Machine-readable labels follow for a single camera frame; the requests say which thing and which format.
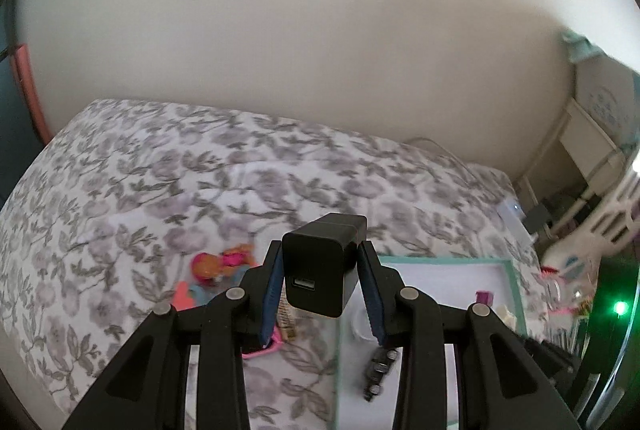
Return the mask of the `white router box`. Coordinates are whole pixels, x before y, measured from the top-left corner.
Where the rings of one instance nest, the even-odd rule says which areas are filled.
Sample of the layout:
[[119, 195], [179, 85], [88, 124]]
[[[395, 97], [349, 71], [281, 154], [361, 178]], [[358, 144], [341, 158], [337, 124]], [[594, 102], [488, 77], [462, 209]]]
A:
[[514, 239], [522, 246], [532, 246], [535, 239], [525, 227], [524, 211], [516, 199], [506, 198], [497, 205], [497, 212], [503, 220], [506, 229]]

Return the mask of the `white plastic chair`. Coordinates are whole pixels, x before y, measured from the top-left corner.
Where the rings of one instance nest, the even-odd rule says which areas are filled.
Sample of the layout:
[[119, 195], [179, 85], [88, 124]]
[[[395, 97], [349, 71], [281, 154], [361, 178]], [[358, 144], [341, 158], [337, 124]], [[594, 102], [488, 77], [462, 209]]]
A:
[[603, 257], [612, 257], [639, 233], [639, 172], [629, 168], [588, 218], [547, 249], [544, 268], [563, 272], [585, 265], [597, 271]]

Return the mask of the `black power adapter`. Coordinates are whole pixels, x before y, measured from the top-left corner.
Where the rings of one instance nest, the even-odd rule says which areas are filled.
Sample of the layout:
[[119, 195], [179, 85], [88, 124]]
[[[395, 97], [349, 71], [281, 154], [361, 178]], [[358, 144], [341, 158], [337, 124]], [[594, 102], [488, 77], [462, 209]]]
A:
[[551, 213], [544, 204], [537, 204], [524, 216], [522, 223], [528, 234], [536, 234], [551, 220]]

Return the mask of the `black usb charger cube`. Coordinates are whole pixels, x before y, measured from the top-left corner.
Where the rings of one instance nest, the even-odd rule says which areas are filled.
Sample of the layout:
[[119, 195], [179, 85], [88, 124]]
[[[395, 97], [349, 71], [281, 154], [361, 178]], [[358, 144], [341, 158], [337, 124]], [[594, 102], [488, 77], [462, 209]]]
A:
[[367, 219], [328, 213], [282, 237], [285, 295], [295, 309], [337, 318], [357, 283]]

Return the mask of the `pink door frame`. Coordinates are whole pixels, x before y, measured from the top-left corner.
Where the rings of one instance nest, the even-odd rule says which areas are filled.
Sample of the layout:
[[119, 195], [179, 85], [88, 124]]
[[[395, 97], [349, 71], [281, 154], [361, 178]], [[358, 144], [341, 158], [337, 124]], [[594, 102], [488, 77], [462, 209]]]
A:
[[32, 124], [41, 142], [44, 145], [48, 145], [52, 141], [53, 135], [47, 125], [47, 121], [44, 119], [26, 44], [20, 44], [15, 48], [11, 56], [11, 64], [14, 77], [20, 85], [30, 118], [32, 118]]

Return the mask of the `pink round toy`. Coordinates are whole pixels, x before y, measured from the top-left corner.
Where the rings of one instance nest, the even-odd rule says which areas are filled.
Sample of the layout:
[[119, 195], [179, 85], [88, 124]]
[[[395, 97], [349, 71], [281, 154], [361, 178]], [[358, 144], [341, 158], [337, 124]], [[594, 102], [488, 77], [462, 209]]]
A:
[[281, 336], [280, 329], [275, 327], [273, 328], [273, 332], [268, 343], [260, 349], [252, 349], [252, 350], [243, 350], [242, 358], [244, 360], [250, 360], [251, 358], [258, 358], [258, 356], [263, 356], [267, 354], [271, 354], [274, 352], [278, 352], [280, 347], [283, 344], [283, 339]]

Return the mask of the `cluttered side items pile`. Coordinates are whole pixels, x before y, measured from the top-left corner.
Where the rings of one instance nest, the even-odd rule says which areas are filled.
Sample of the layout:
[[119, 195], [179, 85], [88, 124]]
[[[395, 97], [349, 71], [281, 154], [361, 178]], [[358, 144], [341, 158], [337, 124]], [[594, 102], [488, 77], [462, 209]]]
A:
[[543, 266], [539, 275], [549, 311], [549, 339], [580, 358], [589, 340], [587, 328], [598, 276], [597, 264], [577, 256]]

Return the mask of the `white plastic hair claw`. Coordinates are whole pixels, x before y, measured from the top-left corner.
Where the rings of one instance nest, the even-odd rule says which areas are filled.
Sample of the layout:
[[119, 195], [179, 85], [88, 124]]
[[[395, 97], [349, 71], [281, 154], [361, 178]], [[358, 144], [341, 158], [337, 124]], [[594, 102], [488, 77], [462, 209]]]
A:
[[506, 306], [495, 306], [494, 312], [512, 332], [518, 331], [518, 318]]

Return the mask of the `teal shallow box lid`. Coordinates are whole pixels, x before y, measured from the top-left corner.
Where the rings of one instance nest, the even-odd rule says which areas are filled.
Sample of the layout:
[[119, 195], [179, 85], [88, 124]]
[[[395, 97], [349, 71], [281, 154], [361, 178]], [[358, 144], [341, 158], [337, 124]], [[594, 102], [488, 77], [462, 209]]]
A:
[[[495, 308], [507, 309], [509, 325], [527, 332], [518, 283], [510, 262], [496, 259], [458, 260], [382, 257], [382, 263], [397, 270], [408, 286], [420, 289], [444, 306], [465, 309], [479, 291], [492, 294]], [[393, 364], [382, 380], [382, 393], [364, 399], [364, 372], [378, 342], [372, 335], [360, 288], [356, 288], [340, 318], [337, 333], [335, 429], [389, 429], [393, 424], [401, 361]]]

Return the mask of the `floral grey blanket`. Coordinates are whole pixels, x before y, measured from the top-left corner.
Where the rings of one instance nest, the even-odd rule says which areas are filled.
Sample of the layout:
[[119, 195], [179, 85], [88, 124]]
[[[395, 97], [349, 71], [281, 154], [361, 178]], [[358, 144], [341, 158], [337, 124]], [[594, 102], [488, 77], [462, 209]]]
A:
[[509, 178], [321, 124], [99, 100], [39, 154], [1, 210], [1, 369], [43, 429], [201, 252], [261, 259], [329, 212], [360, 214], [382, 256], [510, 261], [527, 331], [548, 320], [538, 259], [498, 215]]

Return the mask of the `pink dog figurine toy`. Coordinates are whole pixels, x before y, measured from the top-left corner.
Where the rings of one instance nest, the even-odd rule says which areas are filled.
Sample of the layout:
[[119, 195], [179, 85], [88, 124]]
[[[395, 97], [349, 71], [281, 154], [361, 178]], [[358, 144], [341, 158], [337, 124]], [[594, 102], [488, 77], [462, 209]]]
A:
[[254, 247], [236, 245], [221, 254], [200, 252], [191, 260], [191, 274], [201, 284], [219, 284], [223, 280], [237, 280], [256, 265]]

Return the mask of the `orange blue carrot knife toy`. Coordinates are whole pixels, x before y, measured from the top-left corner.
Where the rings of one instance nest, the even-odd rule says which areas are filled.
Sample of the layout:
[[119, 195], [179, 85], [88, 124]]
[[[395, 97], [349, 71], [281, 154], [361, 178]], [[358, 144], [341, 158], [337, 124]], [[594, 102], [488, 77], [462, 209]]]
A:
[[175, 288], [171, 305], [177, 311], [185, 311], [205, 306], [213, 298], [212, 292], [200, 284], [179, 282]]

